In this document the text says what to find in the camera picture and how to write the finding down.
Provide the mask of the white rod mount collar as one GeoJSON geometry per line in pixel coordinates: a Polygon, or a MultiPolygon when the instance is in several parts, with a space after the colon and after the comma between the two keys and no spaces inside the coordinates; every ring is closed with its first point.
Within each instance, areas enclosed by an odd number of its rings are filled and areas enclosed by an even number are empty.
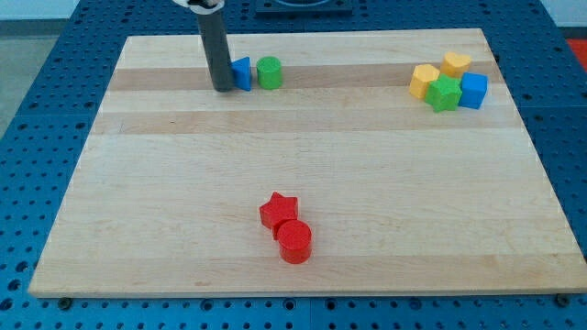
{"type": "Polygon", "coordinates": [[[212,15],[225,6],[224,0],[172,0],[175,4],[189,8],[197,15],[212,15]]]}

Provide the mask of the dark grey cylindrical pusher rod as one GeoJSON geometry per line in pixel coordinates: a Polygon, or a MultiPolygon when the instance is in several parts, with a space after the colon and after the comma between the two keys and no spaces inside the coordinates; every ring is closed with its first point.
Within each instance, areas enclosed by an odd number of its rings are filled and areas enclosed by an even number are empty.
{"type": "Polygon", "coordinates": [[[222,8],[196,8],[197,24],[214,89],[228,92],[234,87],[231,58],[222,8]]]}

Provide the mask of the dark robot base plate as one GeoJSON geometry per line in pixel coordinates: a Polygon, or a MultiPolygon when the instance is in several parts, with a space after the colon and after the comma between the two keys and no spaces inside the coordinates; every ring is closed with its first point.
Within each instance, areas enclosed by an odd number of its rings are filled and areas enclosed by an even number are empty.
{"type": "Polygon", "coordinates": [[[255,15],[351,14],[352,0],[256,0],[255,15]]]}

